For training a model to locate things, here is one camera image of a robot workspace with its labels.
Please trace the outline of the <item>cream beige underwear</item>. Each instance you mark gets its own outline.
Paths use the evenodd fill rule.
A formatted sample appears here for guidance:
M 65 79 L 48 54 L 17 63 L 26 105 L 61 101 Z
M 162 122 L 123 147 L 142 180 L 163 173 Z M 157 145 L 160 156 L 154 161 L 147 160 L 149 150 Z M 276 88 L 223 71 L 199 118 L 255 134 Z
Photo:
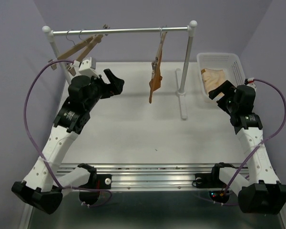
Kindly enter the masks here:
M 212 70 L 204 68 L 201 70 L 204 88 L 207 94 L 218 88 L 226 81 L 224 70 Z

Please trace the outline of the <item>beige clip hanger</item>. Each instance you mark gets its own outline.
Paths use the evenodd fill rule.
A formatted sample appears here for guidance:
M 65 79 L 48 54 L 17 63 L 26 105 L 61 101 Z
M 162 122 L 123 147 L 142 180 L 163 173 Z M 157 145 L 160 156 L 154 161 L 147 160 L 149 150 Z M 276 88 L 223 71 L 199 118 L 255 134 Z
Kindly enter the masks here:
M 84 48 L 84 50 L 77 57 L 76 61 L 82 62 L 83 59 L 90 53 L 90 51 L 102 41 L 102 38 L 107 35 L 108 34 L 96 34 L 81 42 L 80 45 L 82 47 L 80 49 Z M 76 70 L 73 64 L 67 64 L 66 69 L 72 76 L 76 75 Z

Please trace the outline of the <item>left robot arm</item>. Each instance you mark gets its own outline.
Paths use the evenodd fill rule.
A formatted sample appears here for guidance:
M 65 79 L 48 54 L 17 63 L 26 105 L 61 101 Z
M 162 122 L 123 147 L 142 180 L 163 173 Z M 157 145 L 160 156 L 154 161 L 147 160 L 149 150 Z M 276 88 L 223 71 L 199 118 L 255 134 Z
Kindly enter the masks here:
M 72 172 L 56 178 L 67 151 L 90 119 L 90 112 L 101 99 L 120 95 L 124 80 L 110 69 L 104 70 L 109 83 L 101 75 L 90 73 L 75 76 L 68 87 L 68 96 L 54 119 L 50 137 L 35 165 L 22 180 L 13 184 L 12 192 L 23 202 L 44 213 L 54 213 L 62 199 L 72 190 L 98 192 L 96 168 L 81 163 Z

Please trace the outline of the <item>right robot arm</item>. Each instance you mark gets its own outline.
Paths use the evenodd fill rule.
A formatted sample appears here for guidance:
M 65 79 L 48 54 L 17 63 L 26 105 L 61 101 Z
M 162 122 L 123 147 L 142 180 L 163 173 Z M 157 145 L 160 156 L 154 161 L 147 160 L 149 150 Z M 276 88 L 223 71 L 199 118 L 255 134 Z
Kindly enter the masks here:
M 236 205 L 243 213 L 277 215 L 286 203 L 286 185 L 276 175 L 265 143 L 282 130 L 286 118 L 272 135 L 263 136 L 261 119 L 253 112 L 255 82 L 256 79 L 251 78 L 243 85 L 234 86 L 226 80 L 209 92 L 212 100 L 223 94 L 216 103 L 229 115 L 245 159 L 238 167 L 216 163 L 210 173 L 196 173 L 192 185 L 208 189 L 215 204 L 227 206 L 230 195 L 235 194 Z

